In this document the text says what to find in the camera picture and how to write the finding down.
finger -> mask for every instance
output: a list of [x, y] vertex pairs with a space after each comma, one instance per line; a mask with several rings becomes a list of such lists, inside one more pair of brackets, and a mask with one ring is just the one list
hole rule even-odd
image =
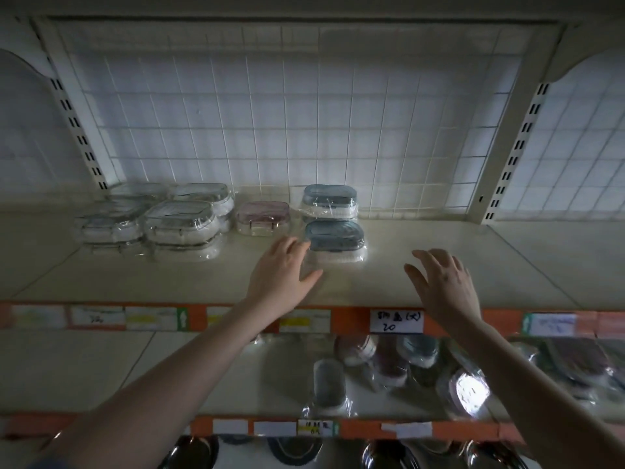
[[297, 241], [297, 237], [286, 237], [278, 247], [278, 252], [285, 254], [288, 253], [291, 245], [293, 245]]
[[417, 290], [420, 296], [421, 293], [427, 289], [427, 280], [425, 276], [423, 276], [417, 267], [408, 263], [404, 265], [404, 271], [410, 278], [410, 281], [414, 285], [414, 289]]
[[454, 260], [454, 265], [456, 265], [456, 268], [458, 269], [458, 271], [462, 271], [465, 269], [463, 266], [463, 263], [460, 260], [458, 260], [457, 256], [454, 255], [451, 258]]
[[421, 260], [428, 277], [434, 276], [441, 271], [441, 264], [436, 261], [430, 252], [426, 252], [425, 250], [413, 250], [412, 255]]
[[306, 276], [301, 281], [301, 283], [304, 285], [304, 287], [306, 289], [306, 293], [308, 293], [313, 288], [315, 283], [317, 283], [317, 281], [319, 281], [319, 278], [321, 278], [321, 275], [323, 275], [323, 270], [322, 269], [311, 271], [308, 274], [308, 276]]
[[273, 255], [275, 252], [277, 252], [278, 247], [280, 246], [280, 244], [285, 240], [286, 237], [280, 237], [278, 240], [276, 240], [273, 244], [271, 244], [270, 249], [267, 251], [267, 254], [269, 255]]
[[306, 256], [306, 252], [308, 251], [310, 246], [311, 246], [311, 243], [309, 240], [306, 242], [298, 242], [291, 247], [291, 251], [289, 253], [291, 253], [291, 255], [296, 256], [301, 262], [304, 260], [304, 257]]
[[442, 248], [433, 248], [432, 250], [429, 250], [429, 252], [442, 267], [447, 268], [454, 262], [451, 258], [451, 253], [447, 250], [443, 250]]

